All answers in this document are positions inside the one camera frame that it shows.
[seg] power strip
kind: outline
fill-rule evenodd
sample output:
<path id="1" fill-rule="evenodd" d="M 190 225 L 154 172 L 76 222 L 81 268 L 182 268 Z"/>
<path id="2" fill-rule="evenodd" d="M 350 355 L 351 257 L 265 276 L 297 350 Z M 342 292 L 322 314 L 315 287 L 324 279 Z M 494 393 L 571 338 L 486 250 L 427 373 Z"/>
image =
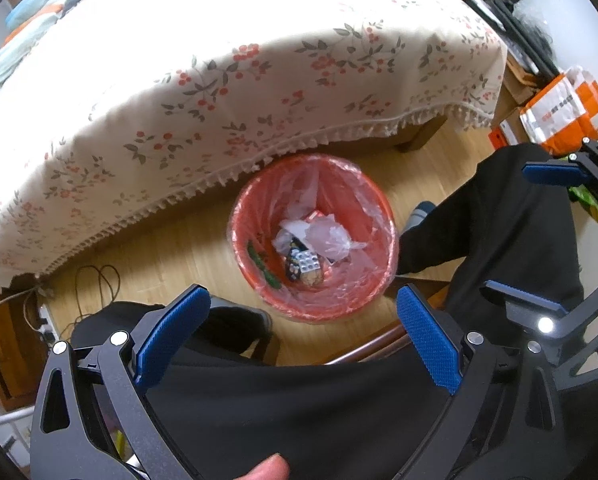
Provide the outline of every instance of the power strip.
<path id="1" fill-rule="evenodd" d="M 39 332 L 44 336 L 45 340 L 52 344 L 59 341 L 59 333 L 53 323 L 53 319 L 50 317 L 50 311 L 45 303 L 42 303 L 38 307 L 39 319 L 42 320 L 42 325 L 39 327 Z"/>

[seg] wooden cabinet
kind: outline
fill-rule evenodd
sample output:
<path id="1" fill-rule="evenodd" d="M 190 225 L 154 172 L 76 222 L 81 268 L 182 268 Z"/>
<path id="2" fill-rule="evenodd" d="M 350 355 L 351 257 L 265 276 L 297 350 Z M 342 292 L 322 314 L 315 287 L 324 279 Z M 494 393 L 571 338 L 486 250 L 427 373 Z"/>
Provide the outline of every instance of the wooden cabinet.
<path id="1" fill-rule="evenodd" d="M 6 292 L 0 299 L 9 294 Z M 20 296 L 0 306 L 0 402 L 6 411 L 35 403 L 48 356 L 48 347 L 23 319 L 24 299 Z M 27 309 L 28 318 L 34 320 L 34 294 Z"/>

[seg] hand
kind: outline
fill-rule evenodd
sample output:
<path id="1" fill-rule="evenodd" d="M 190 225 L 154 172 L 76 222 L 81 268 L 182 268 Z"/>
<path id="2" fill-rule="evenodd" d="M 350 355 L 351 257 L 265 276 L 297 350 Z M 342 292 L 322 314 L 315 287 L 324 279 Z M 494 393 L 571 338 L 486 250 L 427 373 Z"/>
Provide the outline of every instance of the hand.
<path id="1" fill-rule="evenodd" d="M 288 480 L 290 477 L 290 467 L 288 463 L 279 454 L 266 458 L 255 469 L 246 476 L 241 476 L 235 480 Z"/>

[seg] red trash can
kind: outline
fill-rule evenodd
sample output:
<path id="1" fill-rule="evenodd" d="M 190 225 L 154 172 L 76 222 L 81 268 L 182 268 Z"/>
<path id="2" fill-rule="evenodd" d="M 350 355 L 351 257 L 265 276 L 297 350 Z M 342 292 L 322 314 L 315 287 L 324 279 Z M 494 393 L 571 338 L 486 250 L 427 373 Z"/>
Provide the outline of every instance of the red trash can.
<path id="1" fill-rule="evenodd" d="M 298 201 L 307 195 L 316 210 L 333 214 L 352 240 L 365 243 L 316 286 L 289 280 L 284 258 L 272 246 L 280 222 L 301 214 L 297 207 L 305 204 Z M 257 173 L 237 198 L 228 237 L 250 285 L 297 321 L 324 322 L 357 312 L 384 292 L 397 266 L 398 237 L 384 193 L 352 162 L 319 153 L 283 158 Z"/>

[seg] metal screw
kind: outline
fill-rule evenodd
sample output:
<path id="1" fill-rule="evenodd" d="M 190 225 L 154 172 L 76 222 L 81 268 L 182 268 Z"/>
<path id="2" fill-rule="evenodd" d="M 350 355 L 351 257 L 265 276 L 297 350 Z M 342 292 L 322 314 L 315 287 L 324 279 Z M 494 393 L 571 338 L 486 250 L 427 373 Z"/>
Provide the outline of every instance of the metal screw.
<path id="1" fill-rule="evenodd" d="M 483 336 L 479 332 L 468 332 L 466 339 L 473 345 L 480 345 L 483 343 Z"/>
<path id="2" fill-rule="evenodd" d="M 62 354 L 66 351 L 67 348 L 68 344 L 65 341 L 57 341 L 53 345 L 53 353 L 57 355 Z"/>
<path id="3" fill-rule="evenodd" d="M 110 336 L 110 342 L 114 346 L 121 346 L 126 341 L 128 341 L 128 333 L 123 332 L 122 330 L 120 330 L 119 332 L 115 332 L 113 335 Z"/>
<path id="4" fill-rule="evenodd" d="M 541 351 L 541 345 L 537 341 L 528 341 L 528 350 L 533 354 L 538 354 Z"/>

